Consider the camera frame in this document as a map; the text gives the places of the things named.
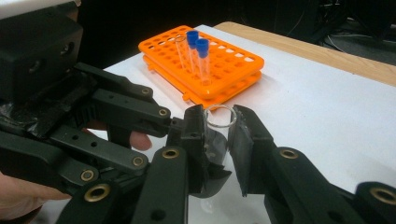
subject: test tube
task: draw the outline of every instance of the test tube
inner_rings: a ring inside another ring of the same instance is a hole
[[[199,33],[196,30],[190,30],[186,33],[187,35],[187,42],[189,43],[189,54],[190,54],[190,64],[191,64],[191,71],[195,74],[195,61],[194,59],[196,56],[196,45],[195,42],[199,38]]]
[[[204,111],[205,154],[209,161],[222,165],[232,142],[230,130],[236,123],[236,113],[227,105],[211,105]]]
[[[209,40],[201,38],[195,41],[198,51],[198,67],[201,83],[203,86],[211,84],[210,69],[209,69]]]
[[[186,36],[183,35],[177,36],[175,38],[175,43],[176,43],[178,57],[180,59],[181,68],[184,70],[188,70],[190,64],[189,62],[190,55],[189,55],[189,45],[187,43]]]

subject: test tube with blue cap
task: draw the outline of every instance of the test tube with blue cap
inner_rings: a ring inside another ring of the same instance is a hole
[[[209,40],[200,38],[195,41],[198,51],[198,67],[203,86],[211,84],[209,69]]]
[[[196,44],[195,42],[199,39],[199,33],[196,30],[190,30],[186,33],[187,35],[187,42],[189,44],[189,54],[190,54],[190,64],[191,64],[191,71],[195,74],[195,61],[196,55],[194,52],[196,51]]]

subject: orange plastic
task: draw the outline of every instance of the orange plastic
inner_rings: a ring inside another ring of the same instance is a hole
[[[209,67],[211,84],[203,85],[197,74],[183,69],[177,52],[175,38],[192,30],[179,26],[170,31],[142,41],[139,49],[145,54],[149,70],[155,70],[179,91],[183,100],[191,100],[207,108],[221,104],[245,90],[262,77],[260,69],[264,59],[234,45],[200,32],[201,38],[209,40]]]

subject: white tabletop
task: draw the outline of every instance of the white tabletop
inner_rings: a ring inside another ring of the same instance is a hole
[[[265,60],[262,80],[226,105],[253,109],[279,147],[302,151],[334,185],[354,192],[364,181],[396,187],[396,88],[201,25],[197,30]],[[154,90],[154,99],[183,118],[192,102],[138,54],[107,71]],[[165,139],[153,140],[153,149]],[[232,159],[226,169],[233,171]],[[211,199],[190,197],[190,223],[269,223],[262,195],[241,196],[235,174]]]

